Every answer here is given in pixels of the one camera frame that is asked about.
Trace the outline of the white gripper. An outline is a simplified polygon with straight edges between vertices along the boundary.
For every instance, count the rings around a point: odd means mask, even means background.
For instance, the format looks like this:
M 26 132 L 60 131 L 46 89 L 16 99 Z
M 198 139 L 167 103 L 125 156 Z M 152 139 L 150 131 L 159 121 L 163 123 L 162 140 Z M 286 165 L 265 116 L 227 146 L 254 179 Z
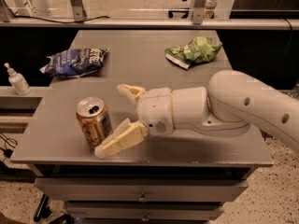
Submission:
M 162 135 L 174 131 L 172 91 L 169 88 L 146 91 L 142 87 L 119 84 L 117 90 L 133 106 L 137 105 L 136 114 L 140 121 L 122 121 L 114 132 L 95 148 L 94 155 L 97 158 L 114 156 L 138 145 L 149 133 Z

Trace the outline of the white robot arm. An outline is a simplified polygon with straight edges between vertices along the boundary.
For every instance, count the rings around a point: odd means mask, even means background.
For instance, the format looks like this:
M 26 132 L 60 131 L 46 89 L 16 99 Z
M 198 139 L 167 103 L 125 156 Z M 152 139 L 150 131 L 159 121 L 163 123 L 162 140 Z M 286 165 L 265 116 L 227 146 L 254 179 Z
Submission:
M 206 87 L 145 90 L 120 84 L 134 106 L 136 122 L 125 119 L 94 150 L 114 156 L 140 144 L 147 135 L 193 130 L 207 136 L 239 136 L 254 125 L 299 151 L 299 101 L 242 72 L 223 70 Z

